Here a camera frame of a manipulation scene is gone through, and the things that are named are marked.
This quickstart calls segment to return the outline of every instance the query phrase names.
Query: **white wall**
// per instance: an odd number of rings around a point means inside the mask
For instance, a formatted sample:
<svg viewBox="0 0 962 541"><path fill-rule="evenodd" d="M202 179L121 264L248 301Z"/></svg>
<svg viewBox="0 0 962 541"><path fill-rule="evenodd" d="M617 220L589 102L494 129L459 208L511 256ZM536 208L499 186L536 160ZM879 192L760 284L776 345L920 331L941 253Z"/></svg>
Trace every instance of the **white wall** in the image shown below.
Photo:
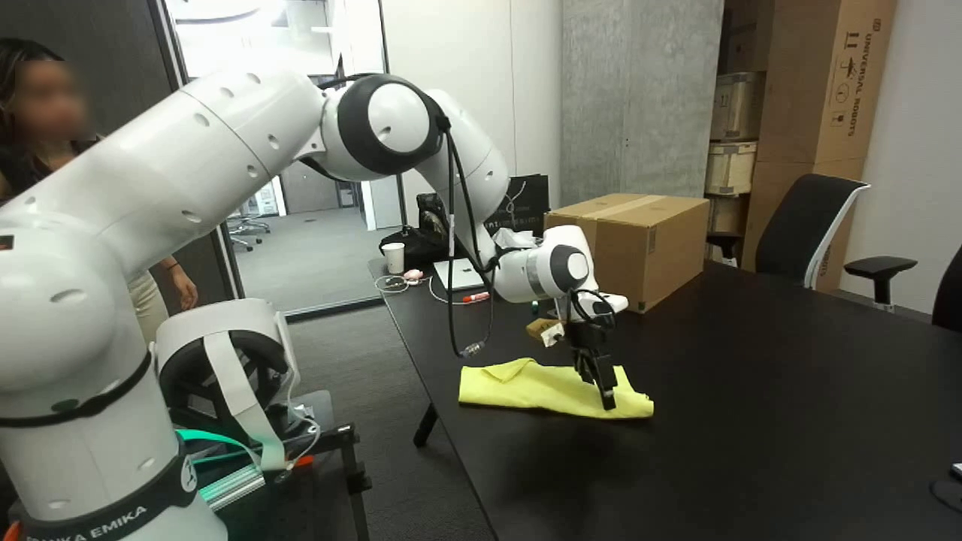
<svg viewBox="0 0 962 541"><path fill-rule="evenodd" d="M920 267L894 281L894 301L933 311L939 278L962 245L962 2L898 2L876 124L846 259L908 256ZM842 288L871 294L867 281Z"/></svg>
<svg viewBox="0 0 962 541"><path fill-rule="evenodd" d="M560 177L560 0L383 0L383 18L393 75L454 93L513 171ZM414 220L426 182L406 186Z"/></svg>

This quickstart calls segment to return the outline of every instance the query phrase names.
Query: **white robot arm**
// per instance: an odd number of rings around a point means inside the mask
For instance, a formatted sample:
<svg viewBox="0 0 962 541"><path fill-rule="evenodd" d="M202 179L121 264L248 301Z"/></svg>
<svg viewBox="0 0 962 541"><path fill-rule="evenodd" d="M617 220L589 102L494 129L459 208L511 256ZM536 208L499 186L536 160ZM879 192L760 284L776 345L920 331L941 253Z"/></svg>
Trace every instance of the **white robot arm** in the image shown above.
<svg viewBox="0 0 962 541"><path fill-rule="evenodd" d="M44 182L0 211L0 461L32 537L88 530L105 537L221 537L189 498L127 281L207 233L295 160L370 179L417 168L449 198L451 137L465 192L457 233L494 288L513 304L557 298L573 317L618 311L598 301L579 228L551 228L539 245L496 245L484 215L508 168L454 98L395 78L318 91L277 69L187 85ZM138 505L167 486L177 501Z"/></svg>

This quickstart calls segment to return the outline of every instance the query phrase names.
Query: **office chair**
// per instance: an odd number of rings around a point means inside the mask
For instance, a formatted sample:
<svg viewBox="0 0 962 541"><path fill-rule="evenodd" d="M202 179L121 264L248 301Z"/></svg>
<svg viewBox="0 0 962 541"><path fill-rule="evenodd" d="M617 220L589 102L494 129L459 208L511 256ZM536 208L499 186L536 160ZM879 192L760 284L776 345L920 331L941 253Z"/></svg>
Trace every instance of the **office chair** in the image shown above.
<svg viewBox="0 0 962 541"><path fill-rule="evenodd" d="M845 264L845 270L852 277L871 278L873 281L873 304L889 309L894 277L898 277L901 270L908 270L913 264L918 262L912 262L912 259L879 256L879 259L850 262L850 264ZM933 324L962 332L962 248L954 256L949 267L944 270L944 277L939 281Z"/></svg>
<svg viewBox="0 0 962 541"><path fill-rule="evenodd" d="M760 233L753 270L815 288L836 231L864 189L845 177L801 174Z"/></svg>

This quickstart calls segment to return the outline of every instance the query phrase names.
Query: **table surface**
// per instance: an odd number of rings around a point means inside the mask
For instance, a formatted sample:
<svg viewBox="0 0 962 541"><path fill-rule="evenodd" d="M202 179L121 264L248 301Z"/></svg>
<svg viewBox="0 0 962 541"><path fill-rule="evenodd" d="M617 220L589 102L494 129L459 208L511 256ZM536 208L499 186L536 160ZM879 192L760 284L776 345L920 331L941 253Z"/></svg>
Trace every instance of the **table surface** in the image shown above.
<svg viewBox="0 0 962 541"><path fill-rule="evenodd" d="M388 298L406 352L499 537L962 537L930 485L962 461L962 332L705 267L617 359L646 431L457 405L459 359L425 284ZM524 305L457 309L479 355L533 355Z"/></svg>

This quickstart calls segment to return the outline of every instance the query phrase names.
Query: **table leg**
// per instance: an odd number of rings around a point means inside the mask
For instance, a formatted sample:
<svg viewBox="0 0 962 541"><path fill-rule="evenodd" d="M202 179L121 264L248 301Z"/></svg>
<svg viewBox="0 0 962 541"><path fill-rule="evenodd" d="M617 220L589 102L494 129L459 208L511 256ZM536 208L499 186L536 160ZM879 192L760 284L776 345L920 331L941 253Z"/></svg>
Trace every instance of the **table leg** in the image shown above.
<svg viewBox="0 0 962 541"><path fill-rule="evenodd" d="M432 408L432 403L426 403L420 423L417 423L417 431L414 431L414 448L425 448L437 420L438 420L438 412Z"/></svg>

